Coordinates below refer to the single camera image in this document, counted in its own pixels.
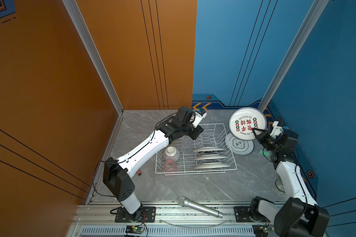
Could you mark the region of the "white plate green rim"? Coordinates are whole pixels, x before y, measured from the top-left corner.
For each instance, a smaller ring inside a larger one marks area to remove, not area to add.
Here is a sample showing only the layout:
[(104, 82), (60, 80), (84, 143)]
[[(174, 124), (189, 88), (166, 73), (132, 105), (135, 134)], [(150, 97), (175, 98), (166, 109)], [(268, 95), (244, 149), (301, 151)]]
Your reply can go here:
[(234, 154), (239, 156), (247, 156), (251, 154), (254, 150), (253, 141), (244, 141), (236, 138), (232, 133), (228, 133), (225, 137), (226, 146), (232, 150)]

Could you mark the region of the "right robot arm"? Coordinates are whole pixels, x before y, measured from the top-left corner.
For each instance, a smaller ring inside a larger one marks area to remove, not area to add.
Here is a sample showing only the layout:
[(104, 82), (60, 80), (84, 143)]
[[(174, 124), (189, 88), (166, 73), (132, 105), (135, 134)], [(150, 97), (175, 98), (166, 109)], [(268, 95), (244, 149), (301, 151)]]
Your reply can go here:
[(249, 208), (250, 218), (255, 221), (268, 220), (279, 237), (322, 237), (330, 216), (326, 209), (318, 206), (308, 191), (301, 175), (299, 163), (293, 158), (298, 134), (280, 129), (279, 135), (268, 130), (254, 128), (258, 142), (272, 152), (271, 162), (281, 178), (287, 197), (278, 208), (273, 202), (255, 197)]

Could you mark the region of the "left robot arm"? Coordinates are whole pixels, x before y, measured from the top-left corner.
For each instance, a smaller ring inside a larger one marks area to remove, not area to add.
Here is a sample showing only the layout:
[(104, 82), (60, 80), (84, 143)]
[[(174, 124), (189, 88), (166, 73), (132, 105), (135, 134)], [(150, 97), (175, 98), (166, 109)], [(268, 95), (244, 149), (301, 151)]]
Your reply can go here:
[(133, 150), (103, 162), (103, 183), (129, 215), (138, 218), (142, 212), (142, 204), (134, 194), (132, 177), (153, 155), (175, 140), (183, 136), (196, 140), (204, 131), (199, 124), (206, 115), (202, 107), (192, 110), (182, 106), (176, 113), (159, 121), (151, 135)]

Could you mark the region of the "clear glass cup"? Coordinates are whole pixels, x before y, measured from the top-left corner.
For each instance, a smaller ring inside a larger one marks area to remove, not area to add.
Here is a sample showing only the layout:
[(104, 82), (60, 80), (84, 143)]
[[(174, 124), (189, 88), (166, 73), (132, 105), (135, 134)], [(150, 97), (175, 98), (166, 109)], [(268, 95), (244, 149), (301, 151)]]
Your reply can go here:
[(181, 152), (185, 155), (189, 155), (192, 152), (192, 143), (190, 138), (183, 138), (181, 141)]

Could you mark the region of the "green plastic block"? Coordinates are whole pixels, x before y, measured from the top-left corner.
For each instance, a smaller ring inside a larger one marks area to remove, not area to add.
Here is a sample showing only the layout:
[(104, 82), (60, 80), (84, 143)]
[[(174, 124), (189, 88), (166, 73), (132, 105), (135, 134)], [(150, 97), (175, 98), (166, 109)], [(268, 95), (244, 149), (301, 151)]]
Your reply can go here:
[(271, 155), (270, 152), (263, 151), (263, 150), (260, 150), (259, 153), (260, 153), (261, 155), (265, 155), (265, 156), (267, 156), (267, 157), (269, 157), (269, 156)]

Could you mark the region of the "striped ceramic bowl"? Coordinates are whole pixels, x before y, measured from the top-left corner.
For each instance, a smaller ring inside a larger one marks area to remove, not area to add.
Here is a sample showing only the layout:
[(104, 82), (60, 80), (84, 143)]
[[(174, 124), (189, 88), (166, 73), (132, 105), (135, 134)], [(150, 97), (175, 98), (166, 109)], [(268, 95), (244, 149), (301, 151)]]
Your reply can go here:
[(164, 152), (164, 160), (165, 161), (173, 161), (176, 162), (180, 158), (180, 151), (174, 147), (174, 146), (169, 146), (165, 149)]

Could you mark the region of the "pink glass cup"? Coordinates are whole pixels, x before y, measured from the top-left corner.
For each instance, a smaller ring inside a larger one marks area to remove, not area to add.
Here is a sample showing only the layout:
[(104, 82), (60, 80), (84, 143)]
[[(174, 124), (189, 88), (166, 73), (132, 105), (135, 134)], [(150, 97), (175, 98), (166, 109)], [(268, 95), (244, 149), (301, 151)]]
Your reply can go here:
[(174, 161), (165, 161), (164, 163), (164, 172), (165, 173), (177, 173), (178, 172), (178, 168), (177, 165)]

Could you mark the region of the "silver microphone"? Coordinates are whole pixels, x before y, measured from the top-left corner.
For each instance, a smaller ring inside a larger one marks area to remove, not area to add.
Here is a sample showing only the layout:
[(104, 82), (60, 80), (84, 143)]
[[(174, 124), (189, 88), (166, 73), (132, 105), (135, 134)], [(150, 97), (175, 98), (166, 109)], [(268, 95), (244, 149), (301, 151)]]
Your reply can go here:
[(190, 199), (183, 197), (183, 196), (179, 197), (178, 205), (181, 207), (187, 207), (187, 208), (194, 209), (196, 211), (199, 211), (204, 214), (208, 214), (208, 215), (216, 217), (216, 218), (223, 218), (222, 212), (219, 212), (218, 210), (209, 208), (209, 207), (199, 204), (197, 202), (191, 201)]

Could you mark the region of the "right circuit board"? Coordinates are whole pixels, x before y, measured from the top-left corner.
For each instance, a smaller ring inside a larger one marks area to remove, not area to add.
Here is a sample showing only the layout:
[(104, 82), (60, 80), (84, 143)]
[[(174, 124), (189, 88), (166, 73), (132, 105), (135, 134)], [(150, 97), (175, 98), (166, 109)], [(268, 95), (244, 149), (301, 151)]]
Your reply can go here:
[(268, 237), (271, 231), (273, 229), (268, 226), (253, 226), (253, 232), (256, 237)]

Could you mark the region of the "green circuit board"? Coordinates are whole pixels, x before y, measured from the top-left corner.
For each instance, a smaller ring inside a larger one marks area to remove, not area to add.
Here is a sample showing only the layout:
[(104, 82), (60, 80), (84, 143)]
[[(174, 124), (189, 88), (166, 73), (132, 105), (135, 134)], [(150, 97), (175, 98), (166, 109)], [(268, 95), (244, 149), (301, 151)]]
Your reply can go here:
[(143, 226), (126, 226), (125, 236), (127, 237), (140, 237), (145, 234), (146, 228)]

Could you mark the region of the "aluminium front rail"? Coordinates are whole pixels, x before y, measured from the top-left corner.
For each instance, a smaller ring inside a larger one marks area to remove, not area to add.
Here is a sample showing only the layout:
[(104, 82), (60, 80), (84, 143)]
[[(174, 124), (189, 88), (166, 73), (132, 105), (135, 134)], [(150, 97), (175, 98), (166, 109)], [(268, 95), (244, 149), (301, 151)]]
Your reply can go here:
[(145, 234), (141, 237), (255, 237), (253, 226), (268, 226), (273, 229), (269, 237), (274, 237), (275, 230), (271, 222), (237, 223), (235, 206), (250, 206), (246, 202), (204, 201), (203, 205), (223, 213), (223, 218), (216, 218), (191, 208), (181, 207), (176, 201), (146, 202), (143, 206), (155, 206), (154, 223), (130, 222), (116, 223), (116, 210), (119, 205), (98, 203), (81, 205), (73, 218), (69, 237), (126, 237), (126, 226), (143, 226)]

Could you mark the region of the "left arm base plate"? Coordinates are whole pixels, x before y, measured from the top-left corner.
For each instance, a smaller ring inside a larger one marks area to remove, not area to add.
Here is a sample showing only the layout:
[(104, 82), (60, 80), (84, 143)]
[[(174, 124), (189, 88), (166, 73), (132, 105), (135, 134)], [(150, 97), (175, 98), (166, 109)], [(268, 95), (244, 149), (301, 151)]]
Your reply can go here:
[(154, 223), (156, 216), (155, 206), (141, 206), (135, 213), (129, 214), (124, 207), (116, 210), (116, 223), (144, 222)]

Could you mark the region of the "aluminium corner post right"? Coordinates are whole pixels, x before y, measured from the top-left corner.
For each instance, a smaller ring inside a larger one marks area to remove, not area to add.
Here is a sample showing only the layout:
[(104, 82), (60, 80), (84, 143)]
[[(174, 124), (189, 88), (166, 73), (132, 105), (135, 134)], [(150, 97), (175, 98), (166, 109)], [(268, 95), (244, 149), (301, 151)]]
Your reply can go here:
[(283, 81), (285, 75), (290, 69), (292, 63), (306, 42), (308, 36), (310, 35), (312, 29), (323, 13), (325, 7), (327, 6), (329, 0), (316, 0), (313, 1), (308, 13), (306, 14), (299, 30), (297, 31), (294, 40), (292, 41), (284, 59), (282, 60), (275, 76), (273, 77), (268, 89), (266, 90), (258, 110), (263, 112), (269, 102), (272, 100), (274, 94), (279, 88), (281, 82)]

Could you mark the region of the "aluminium corner post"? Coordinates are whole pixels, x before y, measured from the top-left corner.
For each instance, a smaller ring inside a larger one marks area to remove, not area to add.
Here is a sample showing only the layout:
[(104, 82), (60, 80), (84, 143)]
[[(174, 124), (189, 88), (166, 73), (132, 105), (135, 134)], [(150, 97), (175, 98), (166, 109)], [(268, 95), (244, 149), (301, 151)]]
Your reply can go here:
[(275, 76), (273, 77), (268, 89), (266, 90), (258, 110), (263, 112), (269, 102), (272, 100), (274, 94), (279, 88), (281, 82), (283, 81), (285, 75), (290, 69), (292, 63), (306, 42), (308, 36), (310, 35), (312, 29), (323, 13), (325, 7), (327, 6), (329, 0), (316, 0), (313, 1), (308, 13), (306, 14), (299, 30), (297, 31), (294, 40), (292, 41), (284, 59), (282, 60)]
[(103, 60), (99, 54), (99, 51), (95, 45), (95, 42), (90, 34), (87, 24), (83, 18), (83, 15), (79, 9), (77, 1), (63, 0), (62, 2), (64, 3), (64, 6), (81, 38), (81, 41), (85, 46), (85, 49), (107, 91), (109, 98), (112, 101), (113, 106), (115, 107), (117, 113), (122, 116), (124, 109), (121, 105)]

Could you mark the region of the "aluminium corner post left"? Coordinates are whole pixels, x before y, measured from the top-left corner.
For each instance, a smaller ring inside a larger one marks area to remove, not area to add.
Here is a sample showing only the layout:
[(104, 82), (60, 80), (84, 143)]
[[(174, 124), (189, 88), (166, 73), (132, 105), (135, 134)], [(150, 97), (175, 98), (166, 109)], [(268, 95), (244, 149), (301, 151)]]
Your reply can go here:
[(95, 42), (90, 34), (87, 24), (83, 18), (83, 15), (79, 9), (77, 1), (63, 0), (62, 2), (64, 3), (64, 6), (81, 38), (81, 41), (85, 46), (85, 49), (107, 91), (109, 98), (112, 101), (113, 106), (115, 107), (117, 113), (122, 116), (124, 109), (121, 105), (103, 60), (99, 54), (99, 51), (95, 45)]

